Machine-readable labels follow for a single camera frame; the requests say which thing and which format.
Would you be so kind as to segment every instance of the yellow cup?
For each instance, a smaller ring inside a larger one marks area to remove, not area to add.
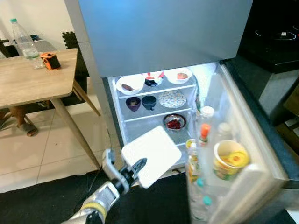
[[[238,142],[223,140],[214,146],[214,173],[219,178],[223,180],[231,179],[248,163],[248,153]]]

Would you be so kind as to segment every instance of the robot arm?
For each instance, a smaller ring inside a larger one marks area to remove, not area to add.
[[[117,171],[113,166],[114,152],[106,149],[103,154],[103,169],[110,181],[98,188],[83,202],[81,209],[62,224],[104,224],[107,212],[120,195],[126,194],[138,180],[137,174],[145,166],[146,161],[146,158],[140,159],[133,166],[126,164]]]

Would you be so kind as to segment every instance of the tabletop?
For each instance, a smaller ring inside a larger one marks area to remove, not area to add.
[[[75,76],[77,49],[55,52],[58,70],[33,69],[24,56],[0,60],[0,108],[69,96]]]

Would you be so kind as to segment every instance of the refrigerator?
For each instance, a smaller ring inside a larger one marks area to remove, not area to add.
[[[185,166],[185,142],[196,139],[204,194],[213,197],[208,223],[262,224],[282,209],[297,206],[299,166],[229,60],[237,53],[250,0],[65,3],[110,135],[117,136],[123,146],[163,126],[182,153],[172,168]],[[156,71],[165,74],[174,68],[187,68],[192,76],[183,84],[164,77],[160,85],[144,84],[134,95],[117,89],[122,77]],[[161,105],[160,95],[169,91],[179,91],[186,103],[179,108]],[[145,96],[157,99],[154,110],[142,104],[136,112],[127,107],[128,98]],[[203,147],[198,140],[197,113],[204,106],[214,108],[214,115]],[[185,118],[186,126],[179,132],[164,125],[170,114]],[[213,168],[217,126],[223,122],[232,127],[233,140],[244,146],[250,158],[230,180],[220,179]]]

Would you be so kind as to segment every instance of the slipper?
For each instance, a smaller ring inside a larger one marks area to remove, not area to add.
[[[26,132],[27,136],[28,136],[29,132],[31,132],[33,130],[36,130],[35,134],[33,134],[31,136],[28,136],[28,137],[33,137],[38,133],[37,128],[34,125],[31,125],[31,124],[28,124],[28,123],[22,124],[21,126],[19,126],[19,129],[23,132]]]
[[[5,116],[3,117],[3,119],[0,120],[0,130],[3,128],[4,123],[11,117],[11,112],[8,112],[7,114],[5,114]]]

